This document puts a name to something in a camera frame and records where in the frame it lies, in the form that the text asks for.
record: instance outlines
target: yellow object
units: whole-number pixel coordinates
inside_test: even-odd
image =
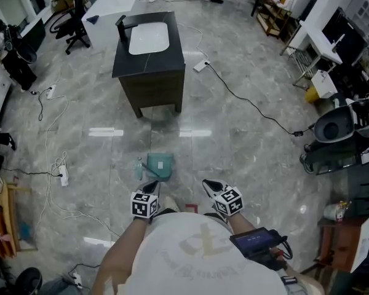
[[[313,103],[319,99],[320,99],[319,94],[317,93],[317,90],[315,89],[314,85],[312,85],[305,94],[305,100],[308,103]]]

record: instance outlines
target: black and white glove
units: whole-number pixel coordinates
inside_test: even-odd
[[[242,194],[236,187],[231,187],[220,179],[204,179],[202,187],[211,198],[217,211],[226,216],[234,215],[244,208]]]
[[[131,193],[131,215],[135,218],[152,219],[157,212],[160,182],[152,181],[138,187]]]

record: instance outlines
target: white t-shirt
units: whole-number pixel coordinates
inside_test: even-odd
[[[287,295],[278,274],[245,259],[227,228],[211,218],[165,214],[149,231],[118,294]]]
[[[0,50],[1,50],[0,60],[3,60],[6,57],[7,53],[8,53],[8,51],[6,51],[4,49],[4,41],[5,41],[5,39],[4,39],[4,33],[1,32],[0,33]]]

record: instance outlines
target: gray tile floor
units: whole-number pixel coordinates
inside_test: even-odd
[[[282,42],[264,34],[250,16],[251,8],[251,0],[224,0],[223,5],[156,1],[148,12],[173,10],[178,23],[201,30],[201,49],[238,95],[251,99],[288,130],[305,129],[317,113],[305,102],[304,92],[291,85],[298,70],[287,57],[279,56]],[[331,176],[306,174],[298,157],[311,134],[288,136],[248,103],[234,98],[211,70],[195,73],[192,67],[204,58],[196,49],[200,34],[182,26],[179,32],[186,60],[183,111],[177,114],[173,106],[148,108],[142,119],[135,117],[119,82],[111,78],[114,49],[96,52],[80,45],[66,56],[64,40],[47,33],[34,67],[38,81],[32,90],[46,89],[61,73],[55,96],[66,95],[68,108],[46,133],[65,108],[65,99],[43,98],[44,118],[39,122],[37,98],[15,89],[2,127],[16,139],[18,150],[3,149],[5,166],[45,171],[46,141],[49,167],[66,152],[69,186],[61,187],[53,179],[52,200],[63,209],[98,217],[120,235],[131,220],[130,193],[139,185],[133,170],[137,157],[172,152],[174,171],[163,184],[162,195],[170,194],[181,207],[198,203],[206,210],[210,203],[202,190],[203,178],[235,184],[244,195],[244,215],[257,226],[288,235],[294,268],[306,268],[319,244],[317,221],[333,185],[344,175],[335,176],[339,182],[334,183]],[[101,127],[124,134],[89,136],[90,128]],[[12,180],[13,175],[6,173],[6,178]],[[17,176],[20,184],[33,188],[31,196],[17,195],[18,213],[35,227],[46,200],[47,178]],[[47,281],[79,262],[99,264],[115,241],[96,220],[65,218],[69,213],[53,205],[52,209],[54,213],[45,210],[36,231],[38,251],[20,253],[10,261],[14,273],[34,266]],[[90,287],[95,270],[79,272]]]

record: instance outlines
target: small screen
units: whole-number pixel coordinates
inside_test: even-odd
[[[272,239],[272,235],[266,230],[260,230],[258,232],[249,234],[248,236],[235,238],[235,241],[242,250],[247,250],[250,248],[259,247],[260,245],[267,243]]]

